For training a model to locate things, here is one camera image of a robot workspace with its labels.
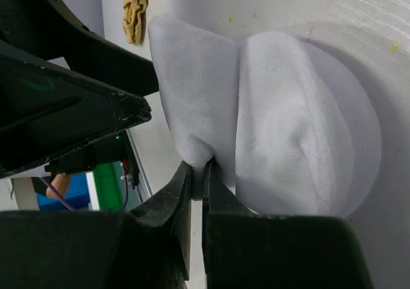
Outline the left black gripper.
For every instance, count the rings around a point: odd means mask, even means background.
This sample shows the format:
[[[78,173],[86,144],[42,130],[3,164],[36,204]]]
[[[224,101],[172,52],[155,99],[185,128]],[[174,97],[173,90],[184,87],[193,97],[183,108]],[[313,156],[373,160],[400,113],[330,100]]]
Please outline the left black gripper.
[[[123,160],[151,119],[151,61],[90,31],[62,0],[1,0],[1,176]]]

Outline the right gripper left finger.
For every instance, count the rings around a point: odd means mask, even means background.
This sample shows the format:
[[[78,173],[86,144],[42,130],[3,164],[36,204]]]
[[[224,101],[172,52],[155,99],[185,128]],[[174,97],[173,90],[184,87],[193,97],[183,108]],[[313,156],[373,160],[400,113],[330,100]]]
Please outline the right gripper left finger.
[[[139,288],[186,288],[190,273],[192,168],[181,162],[172,179],[131,211],[136,218]]]

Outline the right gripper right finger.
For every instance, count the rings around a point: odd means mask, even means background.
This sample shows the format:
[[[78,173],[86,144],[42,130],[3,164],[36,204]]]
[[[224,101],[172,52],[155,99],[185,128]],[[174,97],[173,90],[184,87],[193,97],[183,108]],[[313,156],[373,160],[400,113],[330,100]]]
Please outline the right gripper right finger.
[[[202,251],[208,288],[251,288],[248,261],[256,244],[255,214],[222,181],[215,160],[206,165],[202,201]]]

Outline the white sock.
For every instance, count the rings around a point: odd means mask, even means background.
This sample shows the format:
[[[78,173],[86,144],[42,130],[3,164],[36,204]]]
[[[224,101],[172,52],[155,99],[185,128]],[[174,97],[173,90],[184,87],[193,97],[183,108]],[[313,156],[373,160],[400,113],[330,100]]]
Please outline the white sock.
[[[248,208],[347,217],[377,177],[381,128],[359,80],[273,31],[240,42],[166,16],[148,27],[165,119],[199,189],[215,160]]]

